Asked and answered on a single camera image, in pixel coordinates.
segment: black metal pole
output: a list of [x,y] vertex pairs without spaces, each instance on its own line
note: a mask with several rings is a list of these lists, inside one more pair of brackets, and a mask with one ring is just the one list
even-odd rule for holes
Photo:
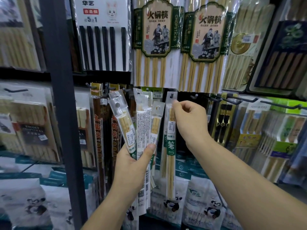
[[75,229],[87,220],[82,159],[64,0],[39,0]]

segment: person's right hand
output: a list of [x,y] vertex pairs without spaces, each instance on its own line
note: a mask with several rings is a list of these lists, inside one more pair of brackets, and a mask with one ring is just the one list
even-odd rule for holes
[[191,101],[174,101],[173,109],[178,130],[191,152],[206,139],[211,140],[205,108]]

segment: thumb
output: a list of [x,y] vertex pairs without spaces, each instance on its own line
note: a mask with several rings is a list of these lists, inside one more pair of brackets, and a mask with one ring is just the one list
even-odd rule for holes
[[178,102],[177,100],[174,100],[173,101],[173,109],[175,111],[175,117],[177,120],[180,120],[184,115],[185,115],[185,111],[184,109],[182,108],[182,105],[180,102]]
[[149,163],[149,161],[150,161],[150,159],[151,159],[151,157],[152,157],[152,155],[153,155],[155,149],[156,149],[156,145],[153,144],[153,143],[149,144],[149,145],[145,148],[145,150],[144,150],[143,155],[141,156],[141,158],[138,159],[138,160],[135,162],[135,163],[140,167],[140,169],[146,170],[147,165],[148,165],[148,163]]

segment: panda illustration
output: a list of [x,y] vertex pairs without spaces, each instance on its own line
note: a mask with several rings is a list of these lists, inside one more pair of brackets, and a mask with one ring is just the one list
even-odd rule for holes
[[41,198],[41,199],[28,198],[27,199],[28,206],[25,208],[25,211],[28,214],[35,213],[38,216],[41,216],[42,214],[45,213],[45,211],[47,211],[47,208],[44,206],[45,200],[46,200],[45,198]]
[[69,211],[68,211],[68,217],[67,217],[67,220],[66,220],[66,222],[70,225],[70,224],[73,224],[72,223],[72,211],[71,211],[71,209],[69,209]]
[[222,204],[217,201],[215,198],[212,198],[213,200],[210,203],[210,207],[207,208],[207,210],[204,210],[204,213],[206,216],[210,216],[213,219],[216,219],[221,215],[221,207]]
[[179,210],[179,201],[182,200],[182,197],[175,197],[176,201],[171,201],[171,200],[166,200],[166,202],[164,202],[164,206],[167,208],[171,208],[172,212],[178,211]]
[[135,207],[134,206],[130,206],[128,208],[128,211],[127,211],[127,217],[128,217],[128,220],[130,221],[133,221],[134,220],[134,217],[133,217],[133,214],[132,214],[132,211],[135,210]]

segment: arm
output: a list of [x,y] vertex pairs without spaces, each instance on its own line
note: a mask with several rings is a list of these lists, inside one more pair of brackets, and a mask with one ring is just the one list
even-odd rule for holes
[[306,229],[307,205],[278,188],[208,133],[206,111],[173,104],[178,130],[244,229]]
[[147,165],[156,148],[150,144],[139,160],[130,157],[124,145],[117,154],[115,174],[109,194],[82,230],[120,229],[126,211],[142,188]]

